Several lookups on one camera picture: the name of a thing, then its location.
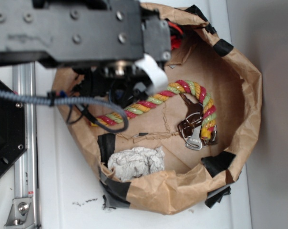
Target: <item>braided rope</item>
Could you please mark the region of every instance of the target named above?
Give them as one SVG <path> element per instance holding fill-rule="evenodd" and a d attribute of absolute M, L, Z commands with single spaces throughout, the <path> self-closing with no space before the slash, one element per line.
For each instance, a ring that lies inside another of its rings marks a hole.
<path fill-rule="evenodd" d="M 170 83 L 165 91 L 162 91 L 153 96 L 149 96 L 146 101 L 139 101 L 131 106 L 125 108 L 125 113 L 128 119 L 135 118 L 138 115 L 148 112 L 151 108 L 156 108 L 157 105 L 162 104 L 179 93 L 190 93 L 203 105 L 203 121 L 201 124 L 201 138 L 209 140 L 211 133 L 216 125 L 216 108 L 211 94 L 206 92 L 206 89 L 196 82 L 189 80 L 178 80 L 175 83 Z M 113 112 L 111 114 L 101 115 L 97 120 L 103 125 L 115 125 L 122 123 L 121 116 Z"/>

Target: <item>multicolored rope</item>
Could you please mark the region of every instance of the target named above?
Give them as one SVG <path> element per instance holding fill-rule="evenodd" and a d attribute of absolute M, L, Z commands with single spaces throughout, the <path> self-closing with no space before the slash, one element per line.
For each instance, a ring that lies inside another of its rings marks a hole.
<path fill-rule="evenodd" d="M 211 94 L 207 93 L 206 89 L 196 82 L 178 80 L 175 83 L 170 83 L 167 90 L 148 97 L 146 101 L 139 101 L 128 106 L 125 108 L 125 113 L 129 119 L 135 118 L 138 115 L 148 112 L 151 108 L 156 108 L 157 105 L 162 104 L 170 97 L 179 93 L 190 93 L 203 105 L 203 121 L 201 124 L 200 137 L 204 140 L 209 140 L 216 125 L 216 107 L 214 106 Z M 121 116 L 115 112 L 98 116 L 97 120 L 103 125 L 115 125 L 123 122 Z"/>

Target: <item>white wall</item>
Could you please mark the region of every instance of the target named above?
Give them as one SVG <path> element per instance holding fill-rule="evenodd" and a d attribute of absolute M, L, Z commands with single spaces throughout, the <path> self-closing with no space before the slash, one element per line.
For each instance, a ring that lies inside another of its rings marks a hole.
<path fill-rule="evenodd" d="M 227 0 L 232 43 L 263 73 L 260 137 L 247 162 L 253 229 L 288 229 L 288 0 Z"/>

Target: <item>metal clip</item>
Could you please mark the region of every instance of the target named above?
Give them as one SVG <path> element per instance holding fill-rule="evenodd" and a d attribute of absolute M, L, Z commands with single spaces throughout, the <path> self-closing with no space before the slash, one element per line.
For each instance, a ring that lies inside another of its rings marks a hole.
<path fill-rule="evenodd" d="M 210 145 L 215 145 L 215 144 L 217 144 L 217 126 L 215 125 L 214 126 L 214 130 L 213 130 L 213 132 L 212 132 L 212 134 L 211 134 L 211 139 L 209 139 L 209 140 L 203 140 L 203 142 L 204 142 L 204 144 L 206 145 L 206 146 L 210 146 Z"/>

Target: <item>gray braided cable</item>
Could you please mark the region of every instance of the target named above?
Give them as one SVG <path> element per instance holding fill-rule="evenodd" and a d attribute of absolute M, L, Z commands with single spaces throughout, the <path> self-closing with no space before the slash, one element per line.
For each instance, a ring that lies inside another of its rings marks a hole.
<path fill-rule="evenodd" d="M 26 104 L 34 104 L 34 105 L 46 105 L 50 106 L 52 104 L 52 99 L 42 96 L 27 96 L 27 95 L 17 95 L 12 92 L 6 92 L 0 90 L 0 98 L 13 101 L 13 102 L 19 102 L 19 103 L 26 103 Z M 54 105 L 75 105 L 75 104 L 93 104 L 93 105 L 99 105 L 104 106 L 112 109 L 113 111 L 117 112 L 123 119 L 124 127 L 120 130 L 111 130 L 113 133 L 117 133 L 118 131 L 124 131 L 128 128 L 128 119 L 125 111 L 112 103 L 94 99 L 92 97 L 65 97 L 65 98 L 55 98 L 54 99 Z"/>

